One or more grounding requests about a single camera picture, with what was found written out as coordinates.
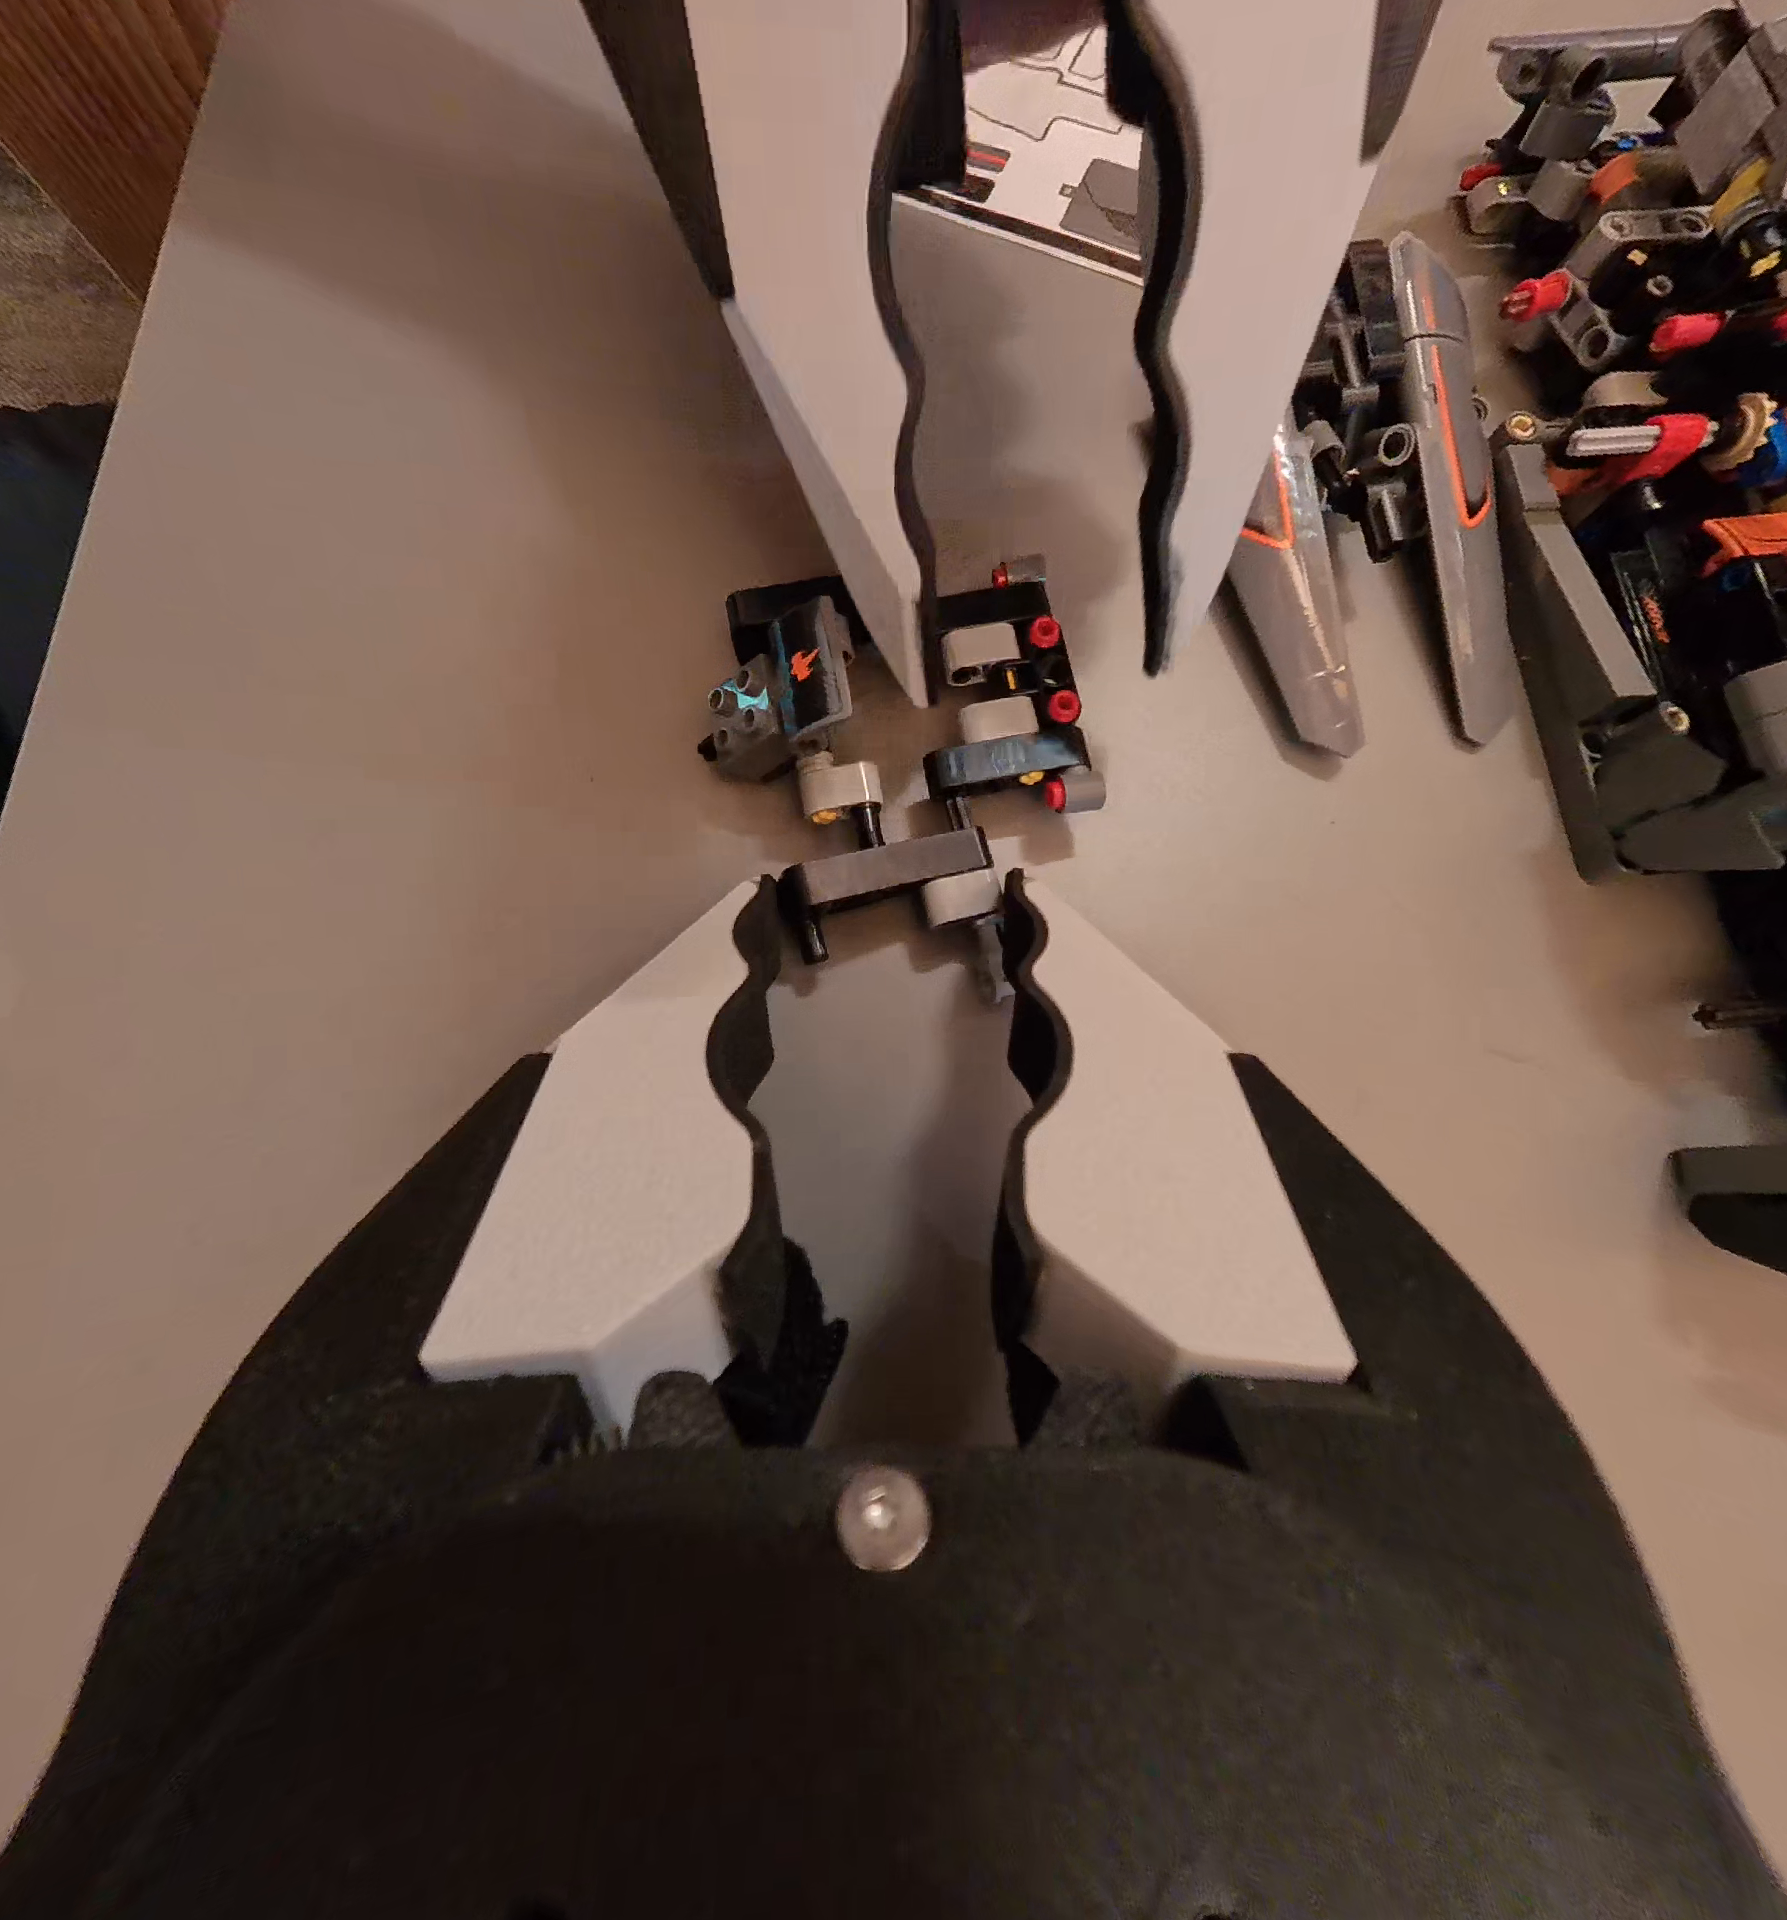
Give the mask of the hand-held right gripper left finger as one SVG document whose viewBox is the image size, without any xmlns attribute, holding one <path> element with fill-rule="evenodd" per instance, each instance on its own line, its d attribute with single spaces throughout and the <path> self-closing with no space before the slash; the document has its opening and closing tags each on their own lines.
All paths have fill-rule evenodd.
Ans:
<svg viewBox="0 0 1787 1920">
<path fill-rule="evenodd" d="M 755 1151 L 707 1074 L 747 983 L 747 878 L 553 1042 L 421 1348 L 437 1383 L 569 1376 L 624 1432 L 662 1372 L 734 1359 L 719 1272 L 754 1208 Z"/>
</svg>

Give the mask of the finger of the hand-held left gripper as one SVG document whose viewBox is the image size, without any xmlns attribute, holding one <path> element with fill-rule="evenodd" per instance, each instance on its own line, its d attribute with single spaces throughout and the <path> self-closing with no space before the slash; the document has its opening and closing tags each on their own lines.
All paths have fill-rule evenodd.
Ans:
<svg viewBox="0 0 1787 1920">
<path fill-rule="evenodd" d="M 913 481 L 923 368 L 890 271 L 896 156 L 929 3 L 687 1 L 732 269 L 723 317 L 896 683 L 934 697 Z"/>
<path fill-rule="evenodd" d="M 1156 93 L 1133 355 L 1150 398 L 1142 666 L 1159 675 L 1210 608 L 1361 219 L 1379 6 L 1129 3 L 1127 36 Z"/>
</svg>

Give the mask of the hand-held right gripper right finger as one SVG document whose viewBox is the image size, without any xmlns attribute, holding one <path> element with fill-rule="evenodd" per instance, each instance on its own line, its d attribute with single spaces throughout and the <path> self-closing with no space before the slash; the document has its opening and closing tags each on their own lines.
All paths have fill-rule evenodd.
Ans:
<svg viewBox="0 0 1787 1920">
<path fill-rule="evenodd" d="M 1343 1387 L 1359 1357 L 1232 1048 L 1043 876 L 1009 874 L 991 1330 L 1016 1440 L 1161 1432 L 1196 1380 Z"/>
</svg>

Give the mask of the black printed lego block assembly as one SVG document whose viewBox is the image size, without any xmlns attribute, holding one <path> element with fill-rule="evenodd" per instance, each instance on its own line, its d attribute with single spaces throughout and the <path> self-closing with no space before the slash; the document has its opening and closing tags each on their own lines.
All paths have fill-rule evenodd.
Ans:
<svg viewBox="0 0 1787 1920">
<path fill-rule="evenodd" d="M 854 713 L 850 599 L 833 589 L 771 621 L 734 651 L 706 697 L 700 759 L 730 781 L 790 780 L 814 828 L 847 822 L 861 848 L 882 845 L 877 767 L 839 753 Z"/>
</svg>

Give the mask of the small black grey brick assembly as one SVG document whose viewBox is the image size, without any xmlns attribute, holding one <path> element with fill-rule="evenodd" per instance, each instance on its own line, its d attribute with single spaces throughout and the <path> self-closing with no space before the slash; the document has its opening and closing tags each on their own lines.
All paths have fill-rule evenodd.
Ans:
<svg viewBox="0 0 1787 1920">
<path fill-rule="evenodd" d="M 988 585 L 940 597 L 934 639 L 939 683 L 955 704 L 952 738 L 923 759 L 930 797 L 957 808 L 1022 788 L 1061 816 L 1100 811 L 1106 780 L 1081 729 L 1043 553 L 1002 557 Z"/>
</svg>

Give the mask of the grey lego wing panel assembly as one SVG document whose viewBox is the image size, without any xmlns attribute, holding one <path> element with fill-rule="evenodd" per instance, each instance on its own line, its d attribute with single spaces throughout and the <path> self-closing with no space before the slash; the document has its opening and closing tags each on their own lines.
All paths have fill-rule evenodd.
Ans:
<svg viewBox="0 0 1787 1920">
<path fill-rule="evenodd" d="M 1515 705 L 1504 551 L 1466 299 L 1413 233 L 1351 243 L 1226 566 L 1293 736 L 1362 745 L 1329 522 L 1373 563 L 1420 543 L 1457 732 Z"/>
</svg>

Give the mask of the large lego car chassis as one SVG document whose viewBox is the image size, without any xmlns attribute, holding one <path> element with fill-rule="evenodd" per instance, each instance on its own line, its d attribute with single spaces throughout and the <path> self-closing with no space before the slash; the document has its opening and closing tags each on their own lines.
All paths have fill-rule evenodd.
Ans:
<svg viewBox="0 0 1787 1920">
<path fill-rule="evenodd" d="M 1511 252 L 1509 632 L 1585 878 L 1701 876 L 1787 1093 L 1787 3 L 1503 34 L 1459 179 Z M 1787 1274 L 1787 1138 L 1680 1149 L 1680 1209 Z"/>
</svg>

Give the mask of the white sticker sheet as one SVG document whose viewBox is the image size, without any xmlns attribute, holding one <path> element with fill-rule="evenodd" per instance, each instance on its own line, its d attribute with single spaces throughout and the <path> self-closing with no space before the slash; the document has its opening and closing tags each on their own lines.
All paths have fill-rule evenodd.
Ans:
<svg viewBox="0 0 1787 1920">
<path fill-rule="evenodd" d="M 1139 280 L 1142 133 L 1106 97 L 1106 32 L 1065 34 L 963 79 L 963 169 L 946 203 L 1002 238 Z"/>
</svg>

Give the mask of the wooden cabinet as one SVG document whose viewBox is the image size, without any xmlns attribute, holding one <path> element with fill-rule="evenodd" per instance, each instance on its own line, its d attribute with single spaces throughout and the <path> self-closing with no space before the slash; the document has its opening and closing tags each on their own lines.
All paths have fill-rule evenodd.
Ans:
<svg viewBox="0 0 1787 1920">
<path fill-rule="evenodd" d="M 0 145 L 137 299 L 226 1 L 0 1 Z"/>
</svg>

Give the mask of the grey patterned rug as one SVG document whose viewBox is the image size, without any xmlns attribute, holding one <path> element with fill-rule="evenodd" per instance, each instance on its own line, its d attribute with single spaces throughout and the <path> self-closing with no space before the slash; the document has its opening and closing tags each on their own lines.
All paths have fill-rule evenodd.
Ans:
<svg viewBox="0 0 1787 1920">
<path fill-rule="evenodd" d="M 0 143 L 0 409 L 108 406 L 140 302 Z"/>
</svg>

